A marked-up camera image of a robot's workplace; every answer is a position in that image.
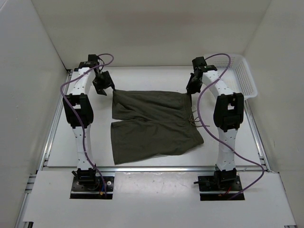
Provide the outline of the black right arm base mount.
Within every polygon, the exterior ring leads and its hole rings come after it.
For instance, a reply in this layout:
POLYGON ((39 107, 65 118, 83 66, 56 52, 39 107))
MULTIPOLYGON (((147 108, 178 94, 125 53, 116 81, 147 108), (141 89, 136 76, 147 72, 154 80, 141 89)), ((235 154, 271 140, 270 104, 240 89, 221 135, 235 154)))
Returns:
POLYGON ((193 184, 199 187, 200 201, 245 200, 240 176, 235 168, 230 171, 216 168, 213 175, 198 176, 193 184))

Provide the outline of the olive green shorts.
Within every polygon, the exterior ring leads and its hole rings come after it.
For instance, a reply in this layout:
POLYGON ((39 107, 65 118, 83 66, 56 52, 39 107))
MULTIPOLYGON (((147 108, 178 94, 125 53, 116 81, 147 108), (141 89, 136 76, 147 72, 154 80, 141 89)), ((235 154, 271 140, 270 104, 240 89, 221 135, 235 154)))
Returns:
POLYGON ((204 143, 192 97, 169 91, 113 91, 111 143, 116 165, 182 155, 204 143))

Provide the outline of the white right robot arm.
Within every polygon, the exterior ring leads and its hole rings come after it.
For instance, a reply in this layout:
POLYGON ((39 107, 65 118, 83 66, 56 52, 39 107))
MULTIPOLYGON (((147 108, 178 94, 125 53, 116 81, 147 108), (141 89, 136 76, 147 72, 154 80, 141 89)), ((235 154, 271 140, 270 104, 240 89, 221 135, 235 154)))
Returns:
POLYGON ((210 90, 216 98, 213 121, 218 129, 218 160, 213 184, 219 190, 226 189, 236 180, 237 171, 234 161, 235 140, 244 119, 244 96, 236 93, 221 79, 214 65, 208 65, 204 57, 192 60, 193 72, 186 86, 187 94, 210 90))

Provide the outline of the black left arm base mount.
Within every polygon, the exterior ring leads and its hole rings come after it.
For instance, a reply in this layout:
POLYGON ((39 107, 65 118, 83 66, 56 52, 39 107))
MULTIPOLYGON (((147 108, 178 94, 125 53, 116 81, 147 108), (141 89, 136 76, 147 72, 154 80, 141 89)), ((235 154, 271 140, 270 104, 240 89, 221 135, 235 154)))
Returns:
POLYGON ((114 176, 100 177, 96 170, 72 171, 70 198, 82 200, 111 200, 114 193, 114 176))

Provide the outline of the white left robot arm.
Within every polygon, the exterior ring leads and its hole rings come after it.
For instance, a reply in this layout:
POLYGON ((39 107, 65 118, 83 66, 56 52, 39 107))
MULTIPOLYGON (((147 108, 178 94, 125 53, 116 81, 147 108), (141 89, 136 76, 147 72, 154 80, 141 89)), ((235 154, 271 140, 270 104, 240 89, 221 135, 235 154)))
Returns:
POLYGON ((88 94, 91 86, 99 95, 107 95, 105 90, 108 88, 115 90, 110 73, 103 70, 113 60, 114 56, 108 53, 90 54, 87 61, 80 62, 78 76, 60 86, 66 120, 76 139, 78 164, 77 170, 72 173, 76 181, 89 190, 104 184, 104 179, 92 155, 90 129, 94 112, 88 94))

